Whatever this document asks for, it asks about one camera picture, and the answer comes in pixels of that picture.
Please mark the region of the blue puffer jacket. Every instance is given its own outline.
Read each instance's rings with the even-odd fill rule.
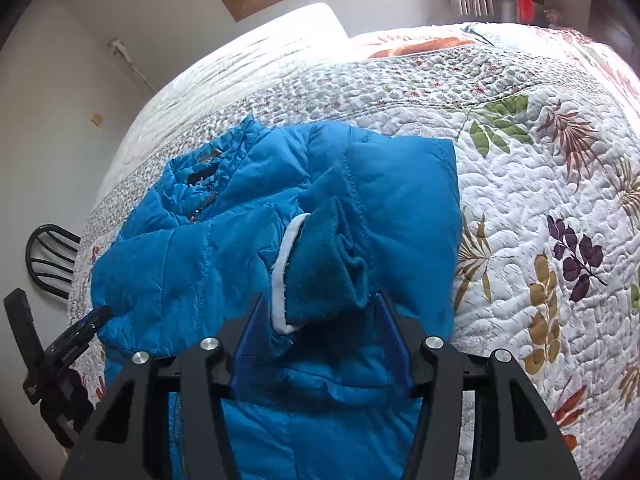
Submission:
[[[190,181],[196,173],[204,179]],[[287,225],[330,197],[370,293],[389,290],[402,314],[447,338],[462,230],[452,143],[335,122],[269,129],[247,117],[169,162],[96,261],[93,304],[114,309],[100,332],[108,380],[133,352],[179,354],[244,314],[254,292],[270,296]],[[370,309],[307,328],[274,334],[288,348],[278,366],[295,410],[224,403],[242,478],[400,478],[419,403],[392,393]],[[170,407],[176,478],[179,402]]]

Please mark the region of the jacket zipper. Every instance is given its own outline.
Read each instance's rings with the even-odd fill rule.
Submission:
[[[216,199],[217,196],[218,194],[215,191],[210,193],[210,195],[206,197],[202,205],[199,208],[197,208],[196,211],[191,213],[191,216],[189,216],[189,222],[192,224],[195,224],[200,218],[200,213],[202,213],[203,209],[211,205],[211,203]]]

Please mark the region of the black metal chair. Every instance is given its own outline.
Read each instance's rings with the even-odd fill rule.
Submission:
[[[43,235],[47,235],[47,237],[50,238],[50,241],[47,240],[45,242],[42,239]],[[59,282],[68,283],[69,285],[71,284],[71,276],[74,273],[74,264],[76,262],[76,254],[78,254],[78,247],[73,247],[69,243],[63,241],[61,238],[65,238],[75,245],[78,245],[80,243],[79,236],[67,231],[66,229],[63,229],[60,226],[57,226],[55,224],[41,225],[31,234],[29,240],[27,241],[27,247],[24,252],[24,259],[27,265],[27,272],[37,286],[39,286],[42,290],[46,290],[51,294],[55,294],[59,298],[68,300],[68,291],[62,290],[61,288],[51,285],[50,283],[46,283],[42,280],[42,278],[48,278],[50,280],[57,280]],[[49,251],[49,253],[53,255],[53,258],[44,251],[42,251],[42,253],[48,258],[47,260],[44,260],[43,258],[34,258],[33,246],[36,241],[38,241],[46,251]],[[34,264],[38,266],[49,266],[55,270],[52,270],[52,272],[42,272],[42,270],[35,270]]]

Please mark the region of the teal fabric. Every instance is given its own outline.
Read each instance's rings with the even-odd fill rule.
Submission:
[[[284,282],[287,324],[329,321],[369,303],[367,264],[354,255],[349,224],[335,196],[306,218]]]
[[[201,172],[208,176],[188,184]],[[255,292],[270,295],[287,225],[303,212],[322,218],[332,200],[342,209],[330,231],[344,237],[335,248],[346,272],[361,259],[369,296],[385,288],[401,314],[448,338],[462,231],[452,142],[331,121],[265,128],[248,117],[171,160],[96,261],[92,302],[114,312],[98,335],[108,380],[134,352],[179,354],[244,314]],[[331,320],[270,335],[264,398],[223,403],[243,479],[400,478],[420,403],[396,395],[371,308],[360,308],[363,282],[354,280],[357,308],[347,301]],[[326,303],[309,296],[287,310],[319,320]],[[305,314],[309,305],[316,312]],[[176,478],[179,405],[172,397]]]

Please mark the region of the metal screw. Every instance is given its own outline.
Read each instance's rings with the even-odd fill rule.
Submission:
[[[500,361],[501,363],[508,363],[509,361],[511,361],[511,352],[503,348],[496,350],[494,355],[495,358],[498,359],[498,361]]]
[[[200,348],[203,350],[215,350],[220,342],[215,337],[206,337],[200,342]]]
[[[136,352],[131,357],[131,360],[137,365],[143,365],[147,361],[149,361],[149,354],[146,352]]]
[[[427,345],[429,348],[433,348],[434,350],[437,350],[438,348],[442,348],[444,346],[444,341],[436,335],[431,335],[424,340],[424,344]]]

